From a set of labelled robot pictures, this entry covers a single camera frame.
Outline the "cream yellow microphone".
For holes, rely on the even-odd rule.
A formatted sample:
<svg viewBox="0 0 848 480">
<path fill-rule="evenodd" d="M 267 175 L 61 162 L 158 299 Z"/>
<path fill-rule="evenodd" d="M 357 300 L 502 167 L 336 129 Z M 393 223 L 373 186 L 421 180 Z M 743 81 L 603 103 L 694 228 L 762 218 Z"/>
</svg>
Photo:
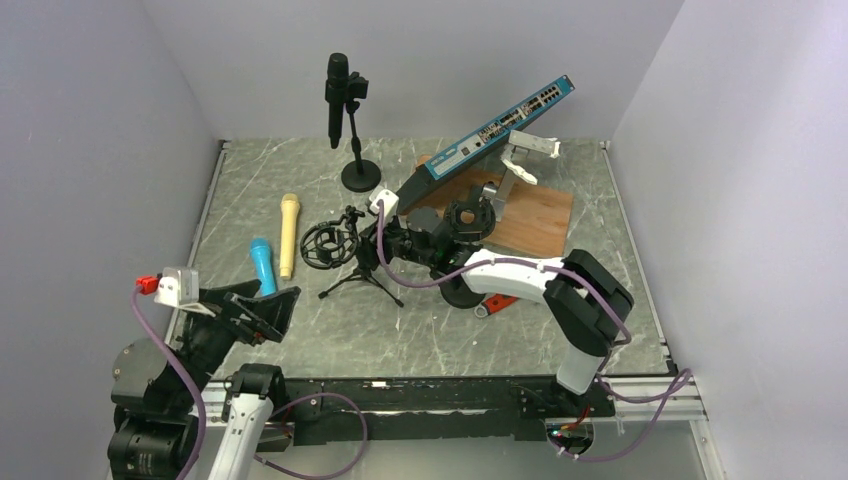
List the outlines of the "cream yellow microphone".
<svg viewBox="0 0 848 480">
<path fill-rule="evenodd" d="M 294 193 L 285 194 L 280 203 L 281 235 L 279 247 L 279 276 L 285 280 L 290 279 L 293 274 L 299 211 L 298 196 Z"/>
</svg>

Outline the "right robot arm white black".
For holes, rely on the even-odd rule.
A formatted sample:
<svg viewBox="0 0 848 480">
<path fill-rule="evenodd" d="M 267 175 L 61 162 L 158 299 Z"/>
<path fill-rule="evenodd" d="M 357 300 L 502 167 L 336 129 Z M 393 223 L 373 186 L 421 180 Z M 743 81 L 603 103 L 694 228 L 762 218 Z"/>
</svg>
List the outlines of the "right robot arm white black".
<svg viewBox="0 0 848 480">
<path fill-rule="evenodd" d="M 613 348 L 632 339 L 624 325 L 635 305 L 632 294 L 586 250 L 546 259 L 498 254 L 454 240 L 431 208 L 421 211 L 422 229 L 401 227 L 383 200 L 370 210 L 377 218 L 379 264 L 387 268 L 398 258 L 427 267 L 431 278 L 423 287 L 438 288 L 449 305 L 474 308 L 490 294 L 503 294 L 547 307 L 567 340 L 550 391 L 553 406 L 564 415 L 588 404 L 589 388 Z"/>
</svg>

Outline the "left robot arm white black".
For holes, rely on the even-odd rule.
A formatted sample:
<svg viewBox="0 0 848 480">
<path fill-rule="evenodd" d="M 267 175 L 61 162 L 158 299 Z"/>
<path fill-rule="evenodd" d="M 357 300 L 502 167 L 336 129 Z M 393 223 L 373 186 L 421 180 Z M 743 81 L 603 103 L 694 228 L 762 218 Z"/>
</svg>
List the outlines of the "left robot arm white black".
<svg viewBox="0 0 848 480">
<path fill-rule="evenodd" d="M 301 295 L 297 286 L 269 295 L 248 280 L 228 286 L 184 286 L 166 276 L 142 277 L 132 294 L 186 318 L 178 348 L 137 319 L 146 337 L 127 345 L 113 363 L 115 431 L 107 447 L 115 479 L 184 479 L 199 458 L 208 411 L 202 391 L 236 344 L 281 342 Z"/>
</svg>

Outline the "black tripod shock mount stand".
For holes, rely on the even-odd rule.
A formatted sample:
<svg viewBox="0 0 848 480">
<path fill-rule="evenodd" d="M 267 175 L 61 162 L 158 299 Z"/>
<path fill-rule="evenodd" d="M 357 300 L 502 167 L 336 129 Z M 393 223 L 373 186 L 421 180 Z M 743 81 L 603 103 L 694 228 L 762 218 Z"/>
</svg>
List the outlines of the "black tripod shock mount stand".
<svg viewBox="0 0 848 480">
<path fill-rule="evenodd" d="M 350 274 L 319 292 L 317 297 L 323 300 L 342 284 L 362 281 L 378 287 L 398 307 L 403 308 L 404 303 L 374 277 L 373 272 L 377 268 L 376 254 L 370 252 L 371 244 L 362 239 L 357 229 L 358 220 L 365 216 L 363 211 L 348 205 L 338 220 L 320 222 L 302 236 L 300 255 L 306 265 L 313 269 L 333 270 L 352 260 L 357 262 Z"/>
</svg>

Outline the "blue microphone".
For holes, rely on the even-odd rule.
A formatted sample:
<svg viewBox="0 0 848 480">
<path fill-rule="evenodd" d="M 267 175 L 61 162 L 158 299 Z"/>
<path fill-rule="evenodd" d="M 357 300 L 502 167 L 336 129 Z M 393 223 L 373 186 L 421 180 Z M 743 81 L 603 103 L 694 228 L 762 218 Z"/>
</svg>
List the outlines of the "blue microphone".
<svg viewBox="0 0 848 480">
<path fill-rule="evenodd" d="M 252 240 L 250 258 L 253 261 L 257 279 L 260 281 L 259 293 L 262 296 L 275 294 L 277 284 L 272 264 L 272 250 L 265 238 L 254 238 Z"/>
</svg>

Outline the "black shock mount desk stand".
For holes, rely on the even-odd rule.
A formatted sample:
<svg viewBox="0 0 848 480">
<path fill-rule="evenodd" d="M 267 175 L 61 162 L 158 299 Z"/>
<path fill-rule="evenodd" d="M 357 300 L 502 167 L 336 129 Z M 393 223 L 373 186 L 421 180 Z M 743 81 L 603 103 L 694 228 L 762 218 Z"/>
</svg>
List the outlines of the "black shock mount desk stand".
<svg viewBox="0 0 848 480">
<path fill-rule="evenodd" d="M 452 241 L 444 272 L 453 273 L 469 261 L 481 248 L 479 242 L 493 232 L 496 215 L 491 201 L 483 194 L 483 187 L 474 185 L 464 200 L 448 204 L 443 219 L 448 224 Z M 447 303 L 459 309 L 473 308 L 484 298 L 483 294 L 472 292 L 461 275 L 442 283 L 439 289 Z"/>
</svg>

